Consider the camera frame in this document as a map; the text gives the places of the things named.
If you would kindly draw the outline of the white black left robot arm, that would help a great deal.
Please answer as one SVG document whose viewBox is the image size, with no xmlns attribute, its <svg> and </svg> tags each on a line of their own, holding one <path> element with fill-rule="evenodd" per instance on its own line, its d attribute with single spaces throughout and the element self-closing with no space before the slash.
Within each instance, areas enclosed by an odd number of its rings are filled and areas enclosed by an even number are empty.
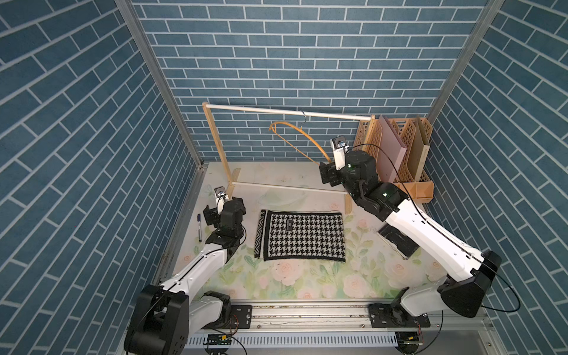
<svg viewBox="0 0 568 355">
<path fill-rule="evenodd" d="M 180 354 L 189 337 L 207 325 L 225 324 L 231 299 L 215 291 L 197 302 L 195 295 L 233 257 L 245 238 L 241 198 L 205 208 L 207 225 L 215 230 L 201 252 L 180 272 L 160 285 L 147 285 L 138 295 L 124 339 L 127 354 Z"/>
</svg>

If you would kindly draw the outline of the orange clothes hanger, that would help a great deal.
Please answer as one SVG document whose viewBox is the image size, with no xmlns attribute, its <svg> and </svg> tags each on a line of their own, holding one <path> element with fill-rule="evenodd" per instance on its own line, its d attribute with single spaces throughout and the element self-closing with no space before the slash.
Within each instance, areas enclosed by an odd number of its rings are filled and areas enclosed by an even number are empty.
<svg viewBox="0 0 568 355">
<path fill-rule="evenodd" d="M 298 158 L 315 164 L 331 163 L 330 143 L 326 142 L 325 130 L 310 127 L 308 122 L 289 121 L 285 118 L 271 119 L 267 130 L 275 139 L 281 140 Z"/>
</svg>

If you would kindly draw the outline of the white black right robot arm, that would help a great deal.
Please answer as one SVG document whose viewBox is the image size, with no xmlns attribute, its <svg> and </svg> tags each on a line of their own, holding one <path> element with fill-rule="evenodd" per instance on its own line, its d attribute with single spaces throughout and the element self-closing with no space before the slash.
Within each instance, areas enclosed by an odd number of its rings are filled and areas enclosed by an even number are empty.
<svg viewBox="0 0 568 355">
<path fill-rule="evenodd" d="M 475 317 L 498 277 L 501 257 L 494 251 L 479 251 L 452 235 L 428 217 L 406 189 L 381 181 L 375 165 L 367 152 L 350 150 L 340 152 L 333 163 L 319 163 L 319 173 L 323 183 L 343 186 L 356 205 L 424 249 L 447 274 L 428 285 L 404 288 L 391 304 L 371 304 L 372 323 L 418 328 L 429 324 L 429 313 L 444 310 Z"/>
</svg>

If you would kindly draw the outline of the black white houndstooth scarf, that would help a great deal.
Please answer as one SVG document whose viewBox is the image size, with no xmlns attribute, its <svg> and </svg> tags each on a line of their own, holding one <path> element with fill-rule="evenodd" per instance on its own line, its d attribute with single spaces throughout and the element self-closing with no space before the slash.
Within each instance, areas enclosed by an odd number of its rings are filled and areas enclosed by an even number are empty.
<svg viewBox="0 0 568 355">
<path fill-rule="evenodd" d="M 343 214 L 263 209 L 254 239 L 254 257 L 346 261 Z"/>
</svg>

